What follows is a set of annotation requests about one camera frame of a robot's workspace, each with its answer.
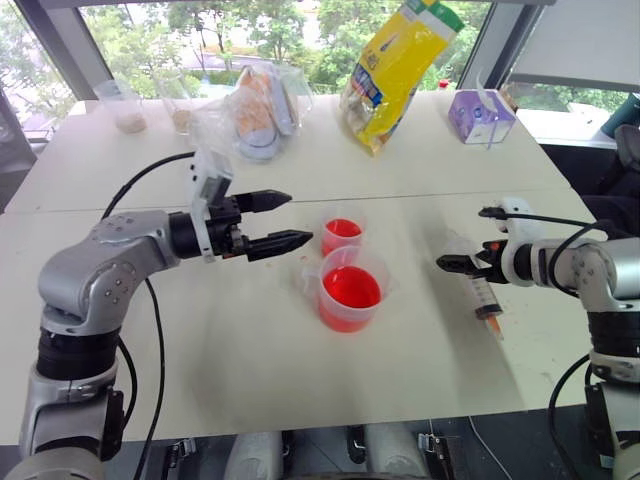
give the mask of red liquid in cup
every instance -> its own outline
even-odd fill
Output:
[[[367,308],[380,303],[378,282],[369,272],[358,267],[334,268],[325,275],[322,284],[331,298],[347,307]],[[370,320],[350,322],[330,313],[322,304],[320,315],[330,328],[338,332],[355,332],[364,328]]]
[[[355,237],[362,233],[357,223],[347,220],[346,218],[334,218],[325,225],[334,235],[339,237]],[[340,243],[336,243],[336,239],[328,238],[326,235],[322,239],[322,255],[327,256],[331,251],[338,247],[342,247]]]

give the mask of small box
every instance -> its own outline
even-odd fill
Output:
[[[456,92],[449,109],[449,120],[463,143],[502,142],[516,121],[515,114],[499,98],[495,90],[486,90],[496,111],[488,109],[477,90]]]

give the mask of clear plastic cup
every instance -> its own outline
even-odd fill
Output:
[[[127,82],[107,80],[93,88],[100,103],[111,113],[116,127],[124,133],[137,133],[147,128],[140,96]]]
[[[336,248],[362,244],[367,217],[360,207],[339,204],[328,207],[322,215],[322,256]]]
[[[187,135],[194,107],[184,77],[180,72],[158,72],[153,80],[176,132]]]
[[[317,307],[322,321],[338,332],[357,332],[366,327],[389,293],[391,276],[385,261],[359,246],[332,251],[316,271],[303,273],[317,279]]]

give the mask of yellow snack bag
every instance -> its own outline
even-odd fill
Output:
[[[424,72],[463,26],[436,0],[406,0],[364,48],[340,107],[374,153],[398,126]]]

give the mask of white table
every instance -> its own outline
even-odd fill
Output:
[[[400,127],[373,158],[346,131],[338,97],[317,96],[299,136],[273,161],[234,162],[232,192],[275,188],[295,201],[569,188],[518,121],[504,143],[464,145],[447,118],[453,92],[420,92]],[[8,212],[104,208],[136,172],[190,150],[173,131],[160,101],[145,103],[149,128],[119,132],[98,107],[69,116],[8,205]],[[186,161],[139,182],[127,208],[183,206]]]
[[[318,239],[260,262],[193,259],[154,275],[167,342],[166,397],[156,438],[546,406],[562,372],[590,348],[580,303],[548,289],[495,286],[505,310],[500,317],[505,340],[498,343],[470,313],[456,276],[434,263],[447,228],[478,245],[502,238],[492,221],[476,213],[503,195],[356,201],[369,217],[366,243],[384,256],[395,279],[372,324],[357,334],[326,328],[300,293],[300,269],[320,260]],[[540,214],[592,220],[568,189],[524,196]],[[243,230],[259,236],[283,228],[313,229],[325,205],[290,204],[246,215]],[[1,444],[17,442],[27,373],[36,356],[38,272],[54,252],[83,238],[98,216],[96,211],[0,216]],[[549,225],[547,233],[572,231]],[[156,334],[144,289],[134,296],[122,335],[140,380],[125,436],[142,439],[158,383]],[[118,384],[128,389],[124,364]],[[580,381],[573,379],[559,403],[583,401]]]

